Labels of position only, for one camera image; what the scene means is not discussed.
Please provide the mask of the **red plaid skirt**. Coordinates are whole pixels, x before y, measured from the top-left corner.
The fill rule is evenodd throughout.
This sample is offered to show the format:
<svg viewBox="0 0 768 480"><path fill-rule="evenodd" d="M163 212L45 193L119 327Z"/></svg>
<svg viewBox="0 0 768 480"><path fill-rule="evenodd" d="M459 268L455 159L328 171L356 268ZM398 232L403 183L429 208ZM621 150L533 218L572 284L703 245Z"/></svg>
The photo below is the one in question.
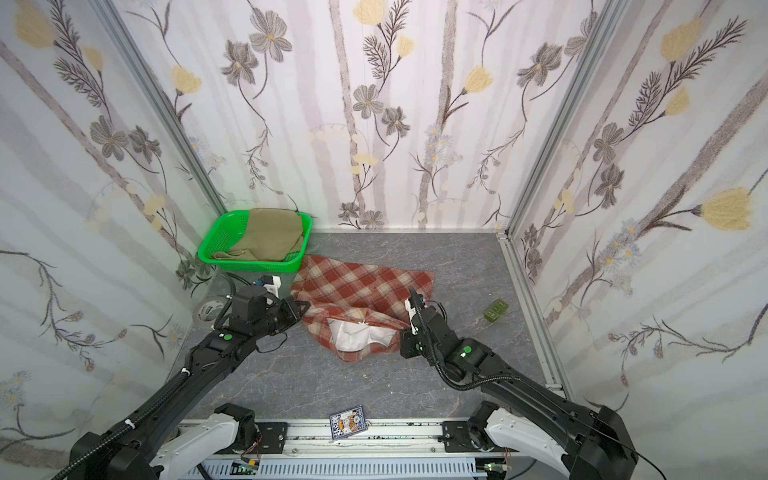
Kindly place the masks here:
<svg viewBox="0 0 768 480"><path fill-rule="evenodd" d="M340 360L353 363L400 349L411 328L410 290L430 298L435 274L307 256L291 294L310 303L303 317L310 335Z"/></svg>

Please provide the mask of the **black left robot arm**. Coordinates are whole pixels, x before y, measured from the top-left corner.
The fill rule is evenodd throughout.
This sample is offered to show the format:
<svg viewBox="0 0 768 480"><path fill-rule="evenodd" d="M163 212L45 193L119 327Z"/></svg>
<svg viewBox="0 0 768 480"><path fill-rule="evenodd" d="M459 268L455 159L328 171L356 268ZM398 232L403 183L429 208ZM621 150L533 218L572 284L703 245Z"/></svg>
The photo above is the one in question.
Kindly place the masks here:
<svg viewBox="0 0 768 480"><path fill-rule="evenodd" d="M286 334L311 303L279 298L263 285L230 295L212 331L187 354L183 367L147 401L105 433L83 435L56 479L161 479L170 467L156 459L192 408L258 350L267 336Z"/></svg>

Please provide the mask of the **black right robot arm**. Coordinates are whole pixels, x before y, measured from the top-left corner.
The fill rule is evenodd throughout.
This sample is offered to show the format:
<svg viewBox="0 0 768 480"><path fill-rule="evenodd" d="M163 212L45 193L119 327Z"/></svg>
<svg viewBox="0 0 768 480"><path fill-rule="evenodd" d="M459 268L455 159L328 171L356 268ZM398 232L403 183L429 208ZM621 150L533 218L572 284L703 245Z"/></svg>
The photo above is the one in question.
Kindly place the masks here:
<svg viewBox="0 0 768 480"><path fill-rule="evenodd" d="M421 356L457 391L479 389L483 402L468 422L479 449L515 450L568 479L629 479L640 460L621 416L607 406L575 403L534 382L489 346L461 338L441 305L415 289L405 301L410 325L400 353Z"/></svg>

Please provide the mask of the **small green box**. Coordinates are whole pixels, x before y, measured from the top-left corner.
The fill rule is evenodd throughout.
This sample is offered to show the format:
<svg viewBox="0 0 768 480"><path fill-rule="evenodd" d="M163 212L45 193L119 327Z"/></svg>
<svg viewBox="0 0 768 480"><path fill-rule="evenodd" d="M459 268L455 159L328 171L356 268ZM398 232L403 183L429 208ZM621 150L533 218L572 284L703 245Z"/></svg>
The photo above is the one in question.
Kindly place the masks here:
<svg viewBox="0 0 768 480"><path fill-rule="evenodd" d="M489 323L495 323L503 317L509 309L509 304L502 299L496 299L483 311L483 318Z"/></svg>

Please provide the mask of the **clear tape roll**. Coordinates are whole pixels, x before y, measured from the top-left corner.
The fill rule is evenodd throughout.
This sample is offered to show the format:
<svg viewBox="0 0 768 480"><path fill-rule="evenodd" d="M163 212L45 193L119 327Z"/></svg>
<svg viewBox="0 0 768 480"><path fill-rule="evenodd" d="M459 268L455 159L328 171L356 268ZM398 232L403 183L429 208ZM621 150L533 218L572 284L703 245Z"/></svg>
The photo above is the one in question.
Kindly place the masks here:
<svg viewBox="0 0 768 480"><path fill-rule="evenodd" d="M197 325L212 327L228 301L229 299L224 296L209 297L201 301L193 310L193 322Z"/></svg>

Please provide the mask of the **olive khaki skirt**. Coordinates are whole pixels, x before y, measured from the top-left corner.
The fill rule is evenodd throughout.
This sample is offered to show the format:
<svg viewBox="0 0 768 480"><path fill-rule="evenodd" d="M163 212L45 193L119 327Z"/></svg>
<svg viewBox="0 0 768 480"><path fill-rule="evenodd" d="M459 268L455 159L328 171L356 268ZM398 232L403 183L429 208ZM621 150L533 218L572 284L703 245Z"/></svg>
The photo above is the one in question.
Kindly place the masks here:
<svg viewBox="0 0 768 480"><path fill-rule="evenodd" d="M253 223L264 221L270 233L249 232L222 258L281 260L296 245L302 233L300 220L283 209L254 208Z"/></svg>

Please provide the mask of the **green plastic basket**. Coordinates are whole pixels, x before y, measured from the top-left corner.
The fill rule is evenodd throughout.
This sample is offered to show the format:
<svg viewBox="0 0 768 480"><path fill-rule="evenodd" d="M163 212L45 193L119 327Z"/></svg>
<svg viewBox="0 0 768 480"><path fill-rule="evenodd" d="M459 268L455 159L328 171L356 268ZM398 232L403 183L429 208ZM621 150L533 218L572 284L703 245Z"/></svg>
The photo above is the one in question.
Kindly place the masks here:
<svg viewBox="0 0 768 480"><path fill-rule="evenodd" d="M255 216L255 209L234 210L219 217L203 239L197 252L197 258L204 264L218 267L223 271L295 273L299 270L306 253L314 220L310 215L303 212L287 210L287 213L293 214L300 220L302 233L297 238L296 245L287 252L283 259L222 258L223 254L234 250L247 233L270 233L270 230L265 228L264 221L257 221L256 223L251 221Z"/></svg>

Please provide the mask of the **blue patterned card box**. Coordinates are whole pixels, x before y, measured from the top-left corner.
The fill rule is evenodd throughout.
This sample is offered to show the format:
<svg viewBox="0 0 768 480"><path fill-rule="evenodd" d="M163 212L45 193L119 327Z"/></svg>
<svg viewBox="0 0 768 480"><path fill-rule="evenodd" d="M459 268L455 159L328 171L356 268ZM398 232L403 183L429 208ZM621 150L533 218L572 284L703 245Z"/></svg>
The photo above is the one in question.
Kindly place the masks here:
<svg viewBox="0 0 768 480"><path fill-rule="evenodd" d="M362 405L329 416L331 439L339 441L365 432L369 425Z"/></svg>

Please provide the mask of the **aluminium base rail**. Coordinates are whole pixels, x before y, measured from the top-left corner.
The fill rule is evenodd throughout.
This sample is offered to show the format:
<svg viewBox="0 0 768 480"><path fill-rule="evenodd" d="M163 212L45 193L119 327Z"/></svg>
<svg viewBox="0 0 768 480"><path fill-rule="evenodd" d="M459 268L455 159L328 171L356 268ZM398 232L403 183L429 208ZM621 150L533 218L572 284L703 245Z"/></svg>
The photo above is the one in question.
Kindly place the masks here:
<svg viewBox="0 0 768 480"><path fill-rule="evenodd" d="M541 428L504 409L488 419L369 420L367 431L339 441L331 439L329 420L258 420L285 423L280 453L260 458L376 458L491 456L510 452L552 468L564 467L564 449ZM243 447L225 442L236 434L232 420L215 414L206 420L185 420L181 434L163 445L157 458L194 466L215 455L237 458Z"/></svg>

